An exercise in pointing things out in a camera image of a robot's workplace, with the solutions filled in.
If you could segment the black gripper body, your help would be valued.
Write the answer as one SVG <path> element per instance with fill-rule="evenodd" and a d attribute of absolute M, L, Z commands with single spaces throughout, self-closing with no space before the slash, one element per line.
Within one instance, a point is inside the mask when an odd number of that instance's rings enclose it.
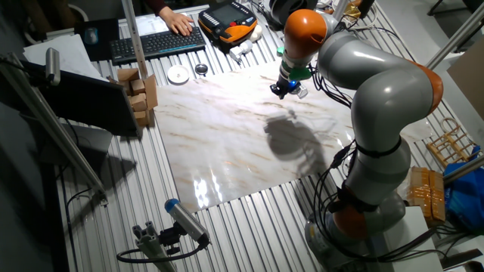
<path fill-rule="evenodd" d="M 285 79 L 283 76 L 279 76 L 277 82 L 275 83 L 281 89 L 282 92 L 285 90 L 289 90 L 290 93 L 295 93 L 298 87 L 300 86 L 300 82 L 296 80 Z"/>

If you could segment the person's bare hand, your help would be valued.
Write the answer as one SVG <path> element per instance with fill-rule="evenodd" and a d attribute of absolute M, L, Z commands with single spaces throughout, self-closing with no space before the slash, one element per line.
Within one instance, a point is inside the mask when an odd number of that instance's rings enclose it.
<path fill-rule="evenodd" d="M 175 13 L 170 7 L 162 8 L 158 15 L 175 34 L 189 36 L 192 32 L 191 23 L 194 21 L 186 15 Z"/>

